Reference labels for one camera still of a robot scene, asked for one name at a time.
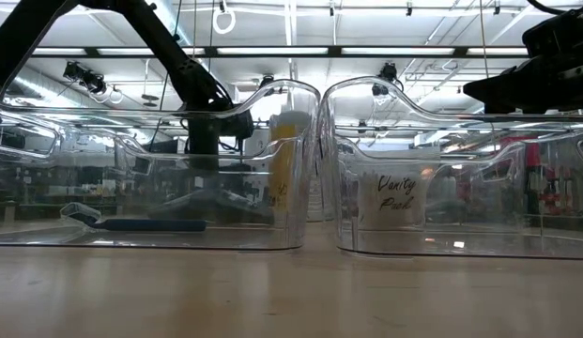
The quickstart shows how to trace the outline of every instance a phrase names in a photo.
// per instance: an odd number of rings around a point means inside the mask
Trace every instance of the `wooden table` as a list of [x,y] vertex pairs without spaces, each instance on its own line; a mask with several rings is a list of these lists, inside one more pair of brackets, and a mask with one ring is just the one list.
[[583,262],[0,248],[0,337],[583,337]]

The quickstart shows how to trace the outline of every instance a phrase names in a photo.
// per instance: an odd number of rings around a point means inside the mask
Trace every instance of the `ceiling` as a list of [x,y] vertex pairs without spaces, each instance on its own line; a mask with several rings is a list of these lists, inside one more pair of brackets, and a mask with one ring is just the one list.
[[[170,0],[156,0],[165,3]],[[18,1],[0,0],[0,25]],[[285,6],[294,0],[228,0],[226,5],[236,15],[233,29],[227,34],[214,31],[212,9],[218,11],[219,1],[177,0],[168,2],[168,8],[156,11],[162,22],[174,26],[179,16],[179,33],[187,42],[198,46],[285,46],[333,45],[469,45],[481,46],[482,31],[488,45],[522,45],[523,32],[549,18],[526,0],[483,0],[483,30],[480,21],[479,0],[412,0],[412,16],[406,16],[407,1],[394,0],[334,0],[335,17],[330,14],[329,0],[295,0],[297,9],[290,11],[291,24],[285,21]],[[579,8],[583,0],[545,0],[551,7]],[[500,13],[493,14],[495,4]],[[219,26],[225,28],[229,19],[223,15]],[[57,20],[40,46],[145,46],[127,21],[112,12],[84,11],[76,8]],[[61,105],[83,105],[89,101],[85,89],[70,84],[62,74],[67,61],[80,61],[85,67],[105,75],[105,81],[124,94],[117,102],[117,93],[99,98],[100,106],[122,109],[150,109],[143,105],[144,93],[157,96],[158,107],[177,109],[181,101],[168,84],[164,90],[166,70],[159,60],[149,62],[146,75],[144,59],[68,59],[31,58],[26,66],[38,74],[37,85],[49,91],[68,90],[81,96]],[[256,89],[264,74],[275,78],[289,78],[289,60],[286,58],[214,58],[204,60],[206,66],[223,83],[236,86],[239,98],[247,98]],[[376,59],[376,58],[296,58],[297,80],[309,83],[321,92],[329,86],[353,77],[376,75],[385,62],[395,62],[404,81],[407,95],[423,108],[442,113],[472,111],[478,102],[461,93],[461,86],[473,80],[499,74],[519,65],[523,59]],[[44,101],[56,104],[54,99]]]

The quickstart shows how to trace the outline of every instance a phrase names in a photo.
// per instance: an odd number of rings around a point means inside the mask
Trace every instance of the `black robotic arm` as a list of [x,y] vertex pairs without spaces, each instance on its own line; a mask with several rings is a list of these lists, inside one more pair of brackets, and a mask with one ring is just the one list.
[[465,94],[482,101],[487,114],[583,109],[583,7],[565,12],[529,2],[557,14],[523,34],[529,60],[498,76],[466,84]]
[[[183,101],[182,110],[221,112],[234,107],[222,85],[185,54],[155,15],[156,6],[145,0],[21,0],[0,27],[0,100],[55,20],[78,5],[111,10],[126,18],[168,71]],[[188,152],[192,154],[216,155],[221,135],[242,139],[253,133],[249,112],[227,118],[183,117],[189,122]]]

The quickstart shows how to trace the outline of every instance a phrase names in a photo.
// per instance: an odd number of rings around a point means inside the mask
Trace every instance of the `clear plastic bin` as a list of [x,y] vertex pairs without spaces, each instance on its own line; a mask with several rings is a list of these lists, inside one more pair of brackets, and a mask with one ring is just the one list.
[[0,245],[299,247],[319,102],[277,81],[233,111],[191,113],[261,119],[218,156],[185,154],[185,112],[0,104]]
[[342,249],[583,258],[583,115],[433,114],[359,78],[319,128]]

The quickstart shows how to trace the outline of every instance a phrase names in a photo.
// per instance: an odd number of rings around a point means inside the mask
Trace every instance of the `ceiling light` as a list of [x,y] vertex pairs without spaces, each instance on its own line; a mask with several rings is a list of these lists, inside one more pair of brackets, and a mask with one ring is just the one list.
[[431,55],[453,54],[454,48],[422,47],[422,48],[386,48],[386,47],[347,47],[341,50],[341,54],[389,54],[389,55]]
[[496,151],[496,150],[500,150],[501,146],[500,145],[491,145],[491,146],[484,146],[481,149],[479,149],[479,151],[481,152],[492,152],[492,151]]
[[43,48],[39,47],[34,52],[33,55],[45,55],[45,54],[61,54],[61,55],[86,55],[83,48]]
[[469,55],[483,55],[483,54],[507,54],[507,55],[529,55],[527,53],[527,48],[494,48],[494,47],[487,47],[487,48],[468,48],[467,54]]
[[153,55],[149,48],[99,48],[101,55]]
[[326,54],[326,47],[219,48],[218,54]]
[[186,48],[183,48],[182,50],[183,50],[183,52],[185,52],[188,55],[193,55],[193,54],[203,55],[206,53],[206,50],[204,50],[203,48],[186,47]]
[[522,124],[522,125],[516,125],[516,126],[514,126],[513,128],[514,128],[514,129],[516,129],[516,128],[529,128],[529,127],[535,127],[535,126],[539,126],[539,125],[541,125],[541,124],[543,124],[543,122],[535,122],[535,123],[524,123],[524,124]]

